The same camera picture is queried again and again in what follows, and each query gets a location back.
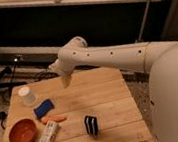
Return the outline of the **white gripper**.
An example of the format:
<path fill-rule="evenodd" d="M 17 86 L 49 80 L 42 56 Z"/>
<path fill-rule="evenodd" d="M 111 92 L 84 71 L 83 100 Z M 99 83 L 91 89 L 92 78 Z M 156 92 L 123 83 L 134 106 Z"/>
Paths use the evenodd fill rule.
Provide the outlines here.
<path fill-rule="evenodd" d="M 72 63 L 57 59 L 54 63 L 50 64 L 48 68 L 53 73 L 62 77 L 61 80 L 64 88 L 69 87 L 72 80 L 71 74 L 75 69 L 75 66 Z"/>

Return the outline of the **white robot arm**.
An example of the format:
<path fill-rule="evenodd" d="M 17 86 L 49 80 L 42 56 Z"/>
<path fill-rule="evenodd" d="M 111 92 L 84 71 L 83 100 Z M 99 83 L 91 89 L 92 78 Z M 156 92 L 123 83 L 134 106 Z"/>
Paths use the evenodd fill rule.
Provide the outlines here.
<path fill-rule="evenodd" d="M 178 41 L 90 47 L 82 37 L 74 37 L 57 54 L 49 68 L 61 76 L 65 86 L 82 65 L 149 74 L 155 142 L 178 142 Z"/>

